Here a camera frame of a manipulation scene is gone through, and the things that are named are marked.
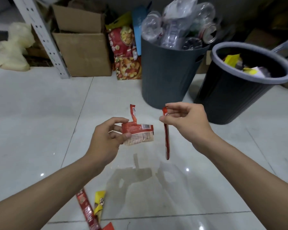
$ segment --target trash can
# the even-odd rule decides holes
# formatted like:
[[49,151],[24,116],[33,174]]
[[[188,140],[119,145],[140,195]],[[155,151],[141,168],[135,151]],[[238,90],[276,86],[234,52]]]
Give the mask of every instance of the trash can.
[[[240,54],[250,68],[267,68],[271,77],[251,76],[225,64],[223,59],[229,54]],[[194,103],[203,104],[211,123],[230,123],[274,85],[288,82],[288,60],[267,49],[222,42],[213,47],[210,55],[212,62]]]
[[150,106],[182,101],[209,46],[172,50],[142,39],[142,96]]

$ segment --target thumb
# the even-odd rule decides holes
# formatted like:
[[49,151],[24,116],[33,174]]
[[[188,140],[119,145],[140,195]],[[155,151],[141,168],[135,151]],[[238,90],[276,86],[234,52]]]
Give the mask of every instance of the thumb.
[[129,139],[131,137],[131,133],[127,132],[124,134],[121,134],[117,137],[115,137],[115,140],[119,143],[119,144],[123,144],[127,139]]
[[163,115],[163,116],[160,116],[160,118],[159,118],[159,120],[162,123],[165,123],[168,125],[173,125],[174,127],[176,127],[178,119],[179,118],[175,118],[175,117],[170,116],[170,115]]

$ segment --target barcode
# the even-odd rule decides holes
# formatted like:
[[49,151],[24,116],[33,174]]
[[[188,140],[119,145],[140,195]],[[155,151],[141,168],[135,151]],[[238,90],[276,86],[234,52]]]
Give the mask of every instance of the barcode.
[[150,129],[149,124],[141,124],[141,125],[142,125],[142,129]]

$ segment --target tile grout line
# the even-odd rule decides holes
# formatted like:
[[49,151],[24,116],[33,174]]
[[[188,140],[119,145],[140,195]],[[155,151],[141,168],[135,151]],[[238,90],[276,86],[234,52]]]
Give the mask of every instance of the tile grout line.
[[268,160],[266,159],[266,156],[264,155],[264,153],[261,151],[260,147],[258,146],[257,142],[254,140],[253,136],[251,135],[251,133],[249,132],[248,128],[246,128],[246,131],[248,132],[248,134],[250,135],[250,137],[253,139],[254,143],[256,144],[257,148],[259,149],[259,151],[261,152],[261,154],[264,156],[264,159],[266,160],[266,162],[268,163],[268,165],[270,166],[271,170],[273,171],[274,175],[277,176],[276,172],[274,171],[274,169],[272,168],[272,166],[270,165],[270,163],[268,162]]
[[[94,79],[94,77],[92,78],[91,83],[90,83],[90,86],[88,87],[88,92],[90,91],[90,88],[91,88],[91,85],[92,85],[93,79]],[[75,128],[74,128],[74,131],[72,132],[72,137],[74,136],[74,133],[75,133],[75,130],[76,130],[76,127],[77,127],[77,124],[78,124],[79,118],[80,118],[80,116],[81,116],[82,109],[83,109],[83,107],[84,107],[84,104],[85,104],[86,98],[88,97],[88,92],[87,92],[87,94],[86,94],[86,96],[85,96],[85,99],[84,99],[84,102],[83,102],[83,105],[82,105],[82,108],[81,108],[80,114],[79,114],[79,116],[78,116],[78,119],[77,119],[77,122],[76,122],[76,125],[75,125]],[[66,149],[65,156],[64,156],[63,161],[62,161],[62,164],[61,164],[61,168],[62,168],[62,166],[63,166],[63,163],[64,163],[64,160],[65,160],[65,157],[66,157],[66,154],[67,154],[67,151],[68,151],[68,148],[69,148],[70,142],[72,141],[72,137],[70,138],[70,141],[69,141],[68,147],[67,147],[67,149]]]
[[[137,220],[137,219],[152,219],[152,218],[165,218],[165,217],[184,217],[184,216],[204,216],[204,215],[217,215],[217,214],[233,214],[233,213],[250,213],[252,211],[238,211],[238,212],[217,212],[217,213],[206,213],[206,214],[185,214],[185,215],[171,215],[171,216],[145,216],[145,217],[126,217],[116,219],[102,219],[101,221],[109,220]],[[60,223],[78,223],[86,222],[85,220],[74,220],[74,221],[54,221],[48,222],[47,224],[60,224]]]

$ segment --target hand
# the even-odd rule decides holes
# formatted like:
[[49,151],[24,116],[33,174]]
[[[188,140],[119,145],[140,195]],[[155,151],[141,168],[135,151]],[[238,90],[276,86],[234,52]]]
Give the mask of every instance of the hand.
[[160,121],[176,127],[197,151],[202,152],[203,146],[216,136],[210,127],[203,105],[176,102],[165,106],[168,115],[161,116]]
[[131,133],[119,134],[122,127],[115,123],[127,123],[125,118],[112,117],[95,127],[90,146],[85,157],[99,163],[102,169],[117,155],[119,145],[131,137]]

